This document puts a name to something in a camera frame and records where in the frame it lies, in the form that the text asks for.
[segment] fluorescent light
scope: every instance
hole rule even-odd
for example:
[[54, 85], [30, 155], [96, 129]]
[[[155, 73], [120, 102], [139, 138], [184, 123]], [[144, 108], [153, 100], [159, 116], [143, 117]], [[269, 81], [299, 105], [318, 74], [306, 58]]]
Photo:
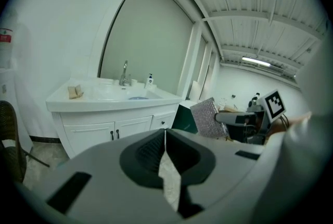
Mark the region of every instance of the fluorescent light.
[[253, 58], [249, 58], [249, 57], [243, 57], [242, 60], [247, 61], [247, 62], [257, 63], [257, 64], [260, 64], [260, 65], [263, 65], [263, 66], [267, 66], [267, 67], [271, 66], [270, 63], [267, 63], [267, 62], [264, 62], [264, 61], [260, 61], [260, 60], [257, 60], [257, 59], [253, 59]]

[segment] ceiling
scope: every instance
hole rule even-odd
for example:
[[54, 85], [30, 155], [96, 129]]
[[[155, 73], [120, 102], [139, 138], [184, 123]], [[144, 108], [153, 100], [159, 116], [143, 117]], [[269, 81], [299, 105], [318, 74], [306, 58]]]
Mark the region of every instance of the ceiling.
[[[319, 0], [201, 0], [219, 44], [221, 64], [294, 83], [294, 74], [320, 46], [327, 15]], [[270, 68], [241, 61], [268, 61]]]

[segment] chrome faucet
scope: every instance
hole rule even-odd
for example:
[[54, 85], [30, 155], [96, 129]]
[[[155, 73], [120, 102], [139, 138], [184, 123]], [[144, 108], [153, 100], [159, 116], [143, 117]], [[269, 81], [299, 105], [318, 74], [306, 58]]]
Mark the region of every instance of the chrome faucet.
[[121, 77], [120, 77], [120, 80], [119, 80], [119, 85], [120, 86], [125, 86], [125, 82], [126, 82], [126, 68], [127, 68], [127, 60], [125, 61], [123, 74], [121, 74]]

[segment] gray floor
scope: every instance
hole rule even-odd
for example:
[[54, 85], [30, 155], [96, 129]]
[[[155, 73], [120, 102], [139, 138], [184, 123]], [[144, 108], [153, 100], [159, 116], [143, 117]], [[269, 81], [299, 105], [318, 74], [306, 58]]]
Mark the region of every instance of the gray floor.
[[[31, 154], [41, 161], [50, 165], [50, 168], [43, 166], [37, 161], [28, 158], [27, 171], [23, 184], [32, 189], [48, 173], [61, 166], [69, 160], [61, 144], [33, 143]], [[174, 167], [169, 156], [165, 152], [160, 163], [159, 176], [164, 179], [164, 197], [177, 211], [181, 187], [181, 176]]]

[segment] red label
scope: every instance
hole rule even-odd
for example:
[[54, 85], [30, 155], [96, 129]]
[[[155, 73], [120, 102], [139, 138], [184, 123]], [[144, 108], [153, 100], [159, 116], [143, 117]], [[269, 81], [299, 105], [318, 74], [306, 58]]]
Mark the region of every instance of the red label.
[[11, 35], [0, 35], [0, 42], [10, 43]]

